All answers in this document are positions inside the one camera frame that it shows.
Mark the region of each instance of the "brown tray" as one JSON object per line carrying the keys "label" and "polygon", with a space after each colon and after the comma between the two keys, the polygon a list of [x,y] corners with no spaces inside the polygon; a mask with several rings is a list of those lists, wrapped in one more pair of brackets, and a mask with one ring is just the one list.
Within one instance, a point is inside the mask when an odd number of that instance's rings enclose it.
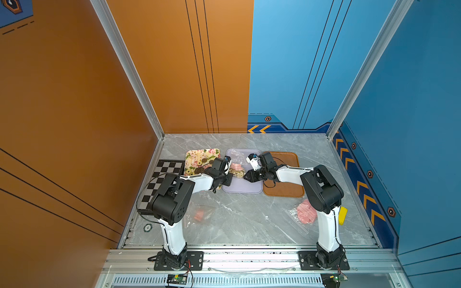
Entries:
{"label": "brown tray", "polygon": [[[287,164],[292,167],[299,167],[298,155],[293,152],[271,152],[277,165]],[[272,181],[266,181],[265,184],[269,187],[264,186],[263,191],[267,196],[280,196],[280,197],[295,197],[300,198],[304,195],[304,188],[301,185],[293,183],[277,182],[276,186]]]}

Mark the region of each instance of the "plastic bag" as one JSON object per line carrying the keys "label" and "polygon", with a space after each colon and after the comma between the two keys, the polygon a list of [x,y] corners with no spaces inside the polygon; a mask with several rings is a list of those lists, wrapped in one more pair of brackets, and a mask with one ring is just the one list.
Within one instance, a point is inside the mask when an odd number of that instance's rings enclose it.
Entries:
{"label": "plastic bag", "polygon": [[248,164],[246,159],[247,156],[235,149],[230,149],[229,152],[230,158],[232,160],[232,163],[229,167],[229,173],[233,174],[237,178],[243,178],[246,173],[243,166]]}
{"label": "plastic bag", "polygon": [[312,207],[307,199],[300,203],[296,208],[285,210],[285,212],[306,233],[309,233],[311,225],[317,218],[317,210]]}
{"label": "plastic bag", "polygon": [[189,203],[187,213],[183,218],[183,227],[187,228],[191,225],[203,225],[210,222],[215,207],[206,205],[195,205],[192,201]]}

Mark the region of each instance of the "black line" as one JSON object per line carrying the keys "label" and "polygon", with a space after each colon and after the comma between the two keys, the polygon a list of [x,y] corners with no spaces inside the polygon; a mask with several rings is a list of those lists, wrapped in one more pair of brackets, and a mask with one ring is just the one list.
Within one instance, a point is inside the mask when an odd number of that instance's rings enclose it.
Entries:
{"label": "black line", "polygon": [[64,202],[62,202],[61,200],[59,200],[59,199],[57,199],[57,198],[55,198],[55,197],[53,197],[53,196],[51,196],[50,194],[46,193],[45,191],[40,190],[39,188],[37,188],[37,187],[35,187],[34,185],[32,185],[32,184],[26,182],[25,180],[19,178],[18,176],[14,175],[14,174],[12,174],[12,173],[10,173],[10,172],[8,172],[8,171],[6,171],[5,169],[3,169],[3,168],[0,167],[0,170],[2,170],[2,171],[5,172],[5,173],[8,173],[9,175],[11,175],[11,176],[13,176],[14,178],[16,178],[16,179],[18,179],[18,180],[20,180],[20,181],[26,183],[27,185],[31,186],[32,188],[34,188],[34,189],[36,189],[36,190],[38,190],[38,191],[44,193],[45,195],[50,196],[51,198],[55,199],[56,201],[58,201],[58,202],[60,202],[60,203],[62,203],[62,204],[64,204],[64,205],[66,205],[67,207],[69,207],[69,208],[71,208],[71,209],[77,211],[78,213],[80,213],[80,214],[82,214],[82,215],[85,215],[86,217],[90,218],[91,220],[94,220],[94,221],[96,221],[97,223],[101,224],[102,226],[104,226],[104,227],[106,227],[106,228],[109,228],[110,230],[114,231],[115,233],[118,233],[118,234],[121,235],[121,233],[115,231],[114,229],[110,228],[109,226],[106,226],[106,225],[104,225],[103,223],[99,222],[98,220],[91,218],[90,216],[86,215],[86,214],[83,213],[83,212],[80,212],[79,210],[75,209],[74,207],[72,207],[72,206],[70,206],[70,205],[68,205],[68,204],[66,204],[66,203],[64,203]]}
{"label": "black line", "polygon": [[445,271],[453,271],[453,270],[459,270],[459,269],[461,269],[461,267],[459,267],[459,268],[453,268],[453,269],[439,270],[439,271],[434,271],[434,272],[426,272],[426,273],[413,274],[413,275],[408,275],[407,277],[419,276],[419,275],[425,275],[425,274],[432,274],[432,273],[439,273],[439,272],[445,272]]}
{"label": "black line", "polygon": [[106,238],[107,240],[110,240],[110,241],[112,241],[112,242],[114,242],[114,243],[117,243],[116,241],[114,241],[114,240],[112,240],[112,239],[110,239],[110,238],[107,238],[107,237],[105,237],[104,235],[101,235],[101,234],[99,234],[99,233],[97,233],[97,232],[94,232],[93,230],[90,230],[90,229],[88,229],[88,228],[85,228],[85,227],[83,227],[82,225],[79,225],[79,224],[77,224],[77,223],[75,223],[75,222],[73,222],[73,221],[71,221],[71,220],[69,220],[69,219],[66,219],[66,218],[64,218],[64,217],[62,217],[62,216],[60,216],[60,215],[58,215],[58,214],[56,214],[56,213],[53,213],[53,212],[51,212],[51,211],[49,211],[49,210],[47,210],[47,209],[45,209],[45,208],[43,208],[43,207],[40,207],[40,206],[38,206],[37,204],[34,204],[34,203],[30,202],[30,201],[27,201],[26,199],[23,199],[23,198],[21,198],[21,197],[19,197],[19,196],[16,196],[15,194],[10,193],[10,192],[8,192],[8,191],[2,189],[2,188],[0,188],[0,190],[3,191],[3,192],[5,192],[5,193],[7,193],[7,194],[9,194],[9,195],[11,195],[11,196],[14,196],[14,197],[18,198],[18,199],[20,199],[20,200],[22,200],[22,201],[24,201],[24,202],[27,202],[27,203],[29,203],[29,204],[31,204],[31,205],[37,207],[37,208],[40,208],[40,209],[42,209],[42,210],[45,210],[45,211],[48,212],[48,213],[51,213],[51,214],[53,214],[53,215],[55,215],[55,216],[58,216],[59,218],[64,219],[65,221],[69,221],[70,223],[73,223],[73,224],[77,225],[78,227],[82,227],[82,228],[85,229],[85,230],[88,230],[88,231],[90,231],[90,232],[93,232],[93,233],[95,233],[96,235],[99,235],[99,236],[101,236],[101,237]]}
{"label": "black line", "polygon": [[202,50],[203,70],[205,72],[205,83],[207,84],[208,105],[210,106],[211,126],[213,127],[213,133],[214,133],[213,113],[211,112],[210,90],[208,89],[207,68],[205,67],[205,56],[203,55],[203,45],[201,42],[201,32],[200,32],[200,24],[199,24],[199,13],[197,11],[197,1],[194,0],[194,3],[195,3],[195,14],[197,16],[197,25],[199,27],[200,48]]}
{"label": "black line", "polygon": [[12,31],[14,31],[14,29],[13,29],[13,30],[10,30],[10,31],[7,31],[7,32],[5,32],[5,33],[2,33],[2,35],[5,35],[6,33],[10,33],[10,32],[12,32]]}
{"label": "black line", "polygon": [[309,113],[307,113],[306,120],[304,120],[304,125],[306,126],[307,118],[309,118],[309,114],[311,113],[312,110],[312,105],[314,105],[315,97],[317,96],[317,92],[319,91],[320,84],[322,84],[323,76],[325,75],[326,68],[328,67],[328,63],[330,62],[331,55],[333,54],[333,50],[335,49],[336,46],[336,41],[338,41],[339,33],[341,33],[341,29],[343,28],[344,20],[346,20],[347,12],[349,12],[349,7],[350,4],[352,3],[352,0],[349,2],[349,6],[347,7],[346,14],[344,15],[343,22],[341,23],[341,26],[339,27],[338,35],[336,35],[336,40],[335,43],[333,44],[333,48],[331,49],[330,56],[328,56],[328,61],[326,62],[325,69],[323,70],[322,78],[320,79],[319,85],[317,86],[317,90],[315,91],[314,99],[312,99],[311,107],[309,108]]}
{"label": "black line", "polygon": [[205,9],[205,0],[203,0],[203,11],[205,12],[205,24],[207,26],[208,53],[210,54],[211,81],[213,82],[214,109],[216,110],[216,123],[218,124],[218,133],[219,133],[218,105],[216,105],[216,91],[214,90],[213,65],[211,64],[210,36],[208,35],[207,10]]}
{"label": "black line", "polygon": [[6,27],[6,26],[11,25],[11,24],[15,24],[16,22],[19,22],[19,21],[23,21],[24,19],[30,18],[30,17],[32,17],[32,16],[33,16],[33,15],[30,15],[30,16],[27,16],[26,18],[22,18],[22,19],[20,19],[20,20],[18,20],[18,21],[14,21],[14,22],[8,23],[7,25],[3,25],[3,26],[1,26],[0,28]]}
{"label": "black line", "polygon": [[445,256],[440,256],[440,257],[435,257],[435,258],[428,259],[428,260],[422,260],[422,261],[418,261],[418,262],[413,262],[413,263],[405,264],[405,265],[402,265],[402,266],[413,265],[413,264],[417,264],[417,263],[421,263],[421,262],[426,262],[426,261],[436,260],[436,259],[440,259],[440,258],[455,256],[455,255],[458,255],[458,254],[461,254],[461,252],[450,254],[450,255],[445,255]]}
{"label": "black line", "polygon": [[203,91],[202,91],[202,88],[201,88],[199,64],[197,62],[197,54],[195,53],[194,37],[192,36],[192,26],[190,25],[189,9],[187,8],[187,0],[184,0],[184,3],[186,3],[187,19],[189,19],[190,38],[192,38],[192,47],[194,48],[194,55],[195,55],[195,65],[197,65],[197,75],[199,76],[199,85],[200,85],[200,92],[202,94],[203,111],[205,112],[205,120],[207,122],[207,130],[208,130],[208,133],[210,133],[210,129],[208,128],[207,110],[205,109],[205,99],[203,99]]}
{"label": "black line", "polygon": [[304,110],[302,111],[301,119],[299,120],[298,129],[301,126],[302,117],[304,116],[304,112],[306,112],[307,105],[309,104],[309,99],[311,98],[311,93],[315,85],[315,80],[317,80],[317,75],[319,74],[320,67],[322,66],[323,57],[325,56],[326,50],[328,48],[328,43],[330,43],[330,38],[331,38],[331,35],[333,34],[333,30],[335,29],[336,20],[338,19],[338,15],[339,15],[339,12],[341,11],[341,7],[343,6],[343,2],[344,0],[341,0],[338,13],[336,14],[335,22],[333,22],[333,27],[331,28],[330,36],[328,37],[328,41],[326,42],[326,45],[325,45],[325,50],[323,51],[322,59],[320,60],[319,68],[317,69],[317,73],[315,74],[314,82],[312,82],[312,87],[311,87],[311,91],[309,92],[309,97],[307,98],[306,105],[304,106]]}
{"label": "black line", "polygon": [[114,221],[115,223],[117,223],[118,225],[122,226],[122,227],[125,227],[123,226],[122,224],[120,224],[119,222],[115,221],[114,219],[110,218],[109,216],[107,216],[106,214],[102,213],[101,211],[99,211],[98,209],[94,208],[93,206],[91,206],[90,204],[88,204],[87,202],[83,201],[82,199],[78,198],[76,195],[72,194],[71,192],[69,192],[67,189],[64,189],[62,186],[58,185],[56,182],[52,181],[50,178],[46,177],[45,175],[43,175],[42,173],[40,173],[39,171],[35,170],[34,168],[30,167],[29,165],[27,165],[26,163],[24,163],[23,161],[19,160],[18,158],[14,157],[13,155],[11,155],[10,153],[8,153],[7,151],[3,150],[2,148],[0,148],[0,151],[4,152],[5,154],[7,154],[8,156],[10,156],[11,158],[15,159],[16,161],[20,162],[22,165],[26,166],[27,168],[31,169],[32,171],[34,171],[35,173],[37,173],[38,175],[42,176],[43,178],[47,179],[48,181],[50,181],[51,183],[53,183],[54,185],[58,186],[59,188],[63,189],[64,191],[66,191],[67,193],[69,193],[70,195],[74,196],[75,198],[79,199],[81,202],[85,203],[86,205],[90,206],[91,208],[95,209],[97,212],[101,213],[102,215],[106,216],[107,218],[109,218],[110,220]]}
{"label": "black line", "polygon": [[306,86],[304,87],[304,92],[302,93],[301,101],[299,102],[298,112],[296,113],[295,122],[293,123],[293,129],[295,128],[296,119],[298,119],[298,114],[299,114],[299,110],[301,109],[302,100],[304,99],[304,94],[306,93],[307,84],[309,83],[309,78],[311,77],[315,59],[317,58],[317,53],[319,52],[320,43],[322,42],[322,38],[323,38],[323,33],[325,32],[326,24],[328,23],[328,18],[330,17],[331,9],[333,8],[334,2],[335,0],[331,2],[330,11],[328,11],[328,16],[326,17],[326,21],[325,21],[325,26],[323,26],[322,36],[320,37],[319,45],[317,46],[317,51],[315,52],[314,61],[312,62],[311,71],[309,72],[309,77],[307,77]]}
{"label": "black line", "polygon": [[413,251],[416,251],[416,250],[428,248],[428,247],[431,247],[431,246],[434,246],[434,245],[437,245],[437,244],[442,244],[442,243],[445,243],[445,242],[448,242],[448,241],[456,240],[456,239],[458,239],[458,238],[461,238],[461,236],[458,236],[458,237],[455,237],[455,238],[451,238],[451,239],[448,239],[448,240],[445,240],[445,241],[441,241],[441,242],[438,242],[438,243],[434,243],[434,244],[431,244],[431,245],[427,245],[427,246],[424,246],[424,247],[421,247],[421,248],[417,248],[417,249],[413,249],[413,250],[410,250],[410,251],[406,251],[406,252],[403,252],[403,253],[398,254],[398,256],[403,255],[403,254],[407,254],[407,253],[410,253],[410,252],[413,252]]}

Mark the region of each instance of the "gray marble table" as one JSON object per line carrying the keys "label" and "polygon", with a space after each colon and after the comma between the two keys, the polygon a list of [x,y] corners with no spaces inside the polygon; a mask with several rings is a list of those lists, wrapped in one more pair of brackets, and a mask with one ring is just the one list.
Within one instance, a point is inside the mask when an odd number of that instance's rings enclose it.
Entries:
{"label": "gray marble table", "polygon": [[[340,226],[344,245],[375,245],[369,228],[362,219],[341,169],[324,134],[167,134],[160,159],[184,159],[188,150],[219,148],[224,154],[229,148],[263,151],[286,151],[298,155],[301,167],[325,165],[344,190],[343,206],[348,214]],[[189,245],[315,245],[319,236],[317,220],[302,224],[296,207],[306,199],[271,197],[259,194],[226,193],[218,190],[192,195],[184,218],[184,237]],[[202,223],[190,221],[197,208],[213,211]],[[144,232],[145,220],[137,217],[126,245],[157,246],[163,244],[159,225]]]}

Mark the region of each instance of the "orange wall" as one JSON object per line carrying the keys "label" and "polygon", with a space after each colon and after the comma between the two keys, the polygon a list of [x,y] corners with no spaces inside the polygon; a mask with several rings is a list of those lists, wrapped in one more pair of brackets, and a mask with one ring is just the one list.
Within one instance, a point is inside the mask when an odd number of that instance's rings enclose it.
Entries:
{"label": "orange wall", "polygon": [[109,0],[166,133],[246,132],[252,0]]}
{"label": "orange wall", "polygon": [[91,3],[33,8],[0,29],[2,284],[92,287],[157,139]]}

